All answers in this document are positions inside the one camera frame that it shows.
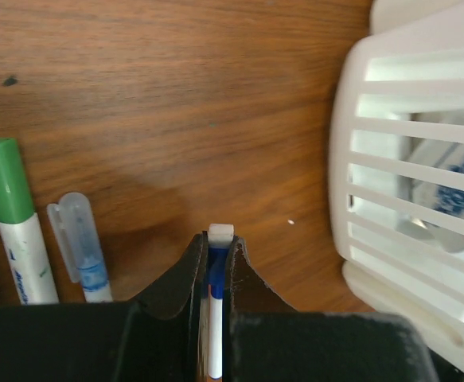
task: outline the blue pen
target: blue pen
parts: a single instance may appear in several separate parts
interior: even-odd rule
[[[48,217],[69,278],[81,283],[85,300],[113,301],[90,201],[82,193],[67,193],[48,205]]]
[[[223,375],[223,294],[226,256],[233,241],[233,225],[210,224],[209,238],[209,376]]]

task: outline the blue pattern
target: blue pattern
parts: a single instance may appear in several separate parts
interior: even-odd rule
[[[448,170],[464,173],[464,162],[460,166],[449,166]],[[460,216],[464,213],[464,191],[438,185],[436,197],[439,201],[433,207],[435,211],[452,216]]]
[[[95,292],[108,284],[106,266],[104,261],[87,268],[78,268],[80,271],[81,286],[85,292]]]

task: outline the green marker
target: green marker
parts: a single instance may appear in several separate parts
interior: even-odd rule
[[[13,138],[0,138],[0,235],[21,304],[57,303],[41,225]]]

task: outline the wood grain surface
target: wood grain surface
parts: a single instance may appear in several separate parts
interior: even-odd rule
[[[297,309],[367,310],[341,277],[326,167],[334,89],[370,6],[0,0],[0,137],[19,141],[60,300],[84,298],[45,208],[78,191],[118,300],[215,222]],[[18,303],[0,240],[0,305]]]

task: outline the pen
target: pen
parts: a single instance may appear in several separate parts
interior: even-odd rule
[[[82,193],[66,193],[48,205],[49,222],[64,258],[69,278],[81,283],[87,302],[111,302],[103,251],[90,201]]]
[[[22,305],[58,302],[18,143],[0,138],[0,236]]]
[[[231,224],[210,224],[209,238],[209,376],[223,374],[223,294],[226,256],[233,241]]]

